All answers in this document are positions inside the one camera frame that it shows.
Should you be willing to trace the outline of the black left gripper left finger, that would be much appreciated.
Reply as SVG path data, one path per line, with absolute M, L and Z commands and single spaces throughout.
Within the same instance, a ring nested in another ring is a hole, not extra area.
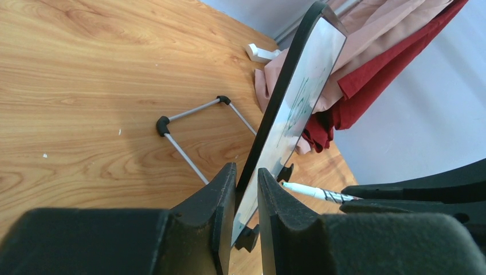
M 1 241 L 2 274 L 227 274 L 236 164 L 172 209 L 37 208 Z

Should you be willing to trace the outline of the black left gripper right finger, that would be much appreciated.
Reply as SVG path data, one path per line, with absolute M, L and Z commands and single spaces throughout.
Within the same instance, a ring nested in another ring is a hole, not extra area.
M 259 170 L 264 274 L 484 274 L 485 255 L 444 214 L 323 214 Z

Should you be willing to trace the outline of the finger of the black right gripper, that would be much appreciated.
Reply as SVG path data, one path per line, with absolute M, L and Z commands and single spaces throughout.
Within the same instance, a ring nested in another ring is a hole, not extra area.
M 479 247 L 485 246 L 485 202 L 442 203 L 431 201 L 354 200 L 340 210 L 349 213 L 441 213 L 467 228 Z
M 343 194 L 363 199 L 471 203 L 485 201 L 485 160 L 396 183 L 348 186 Z

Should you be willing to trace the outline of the white whiteboard marker pen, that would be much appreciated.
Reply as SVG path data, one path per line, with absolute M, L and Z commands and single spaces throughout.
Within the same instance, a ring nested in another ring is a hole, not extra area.
M 360 198 L 346 195 L 339 192 L 334 192 L 318 187 L 311 187 L 304 184 L 299 183 L 291 183 L 291 182 L 282 182 L 281 185 L 293 192 L 306 195 L 308 197 L 313 197 L 316 199 L 320 199 L 322 201 L 333 202 L 339 205 L 343 205 L 346 202 L 360 200 Z

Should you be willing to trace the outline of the white whiteboard black frame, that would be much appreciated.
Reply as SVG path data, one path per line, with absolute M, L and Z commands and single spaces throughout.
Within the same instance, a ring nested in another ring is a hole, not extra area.
M 227 164 L 213 180 L 171 211 L 171 236 L 201 248 L 252 250 L 245 239 L 248 223 L 258 208 L 257 175 L 265 170 L 273 180 L 288 180 L 289 158 L 305 129 L 318 98 L 346 41 L 337 15 L 323 2 L 305 13 L 292 40 L 276 86 L 254 131 L 255 139 L 240 178 Z

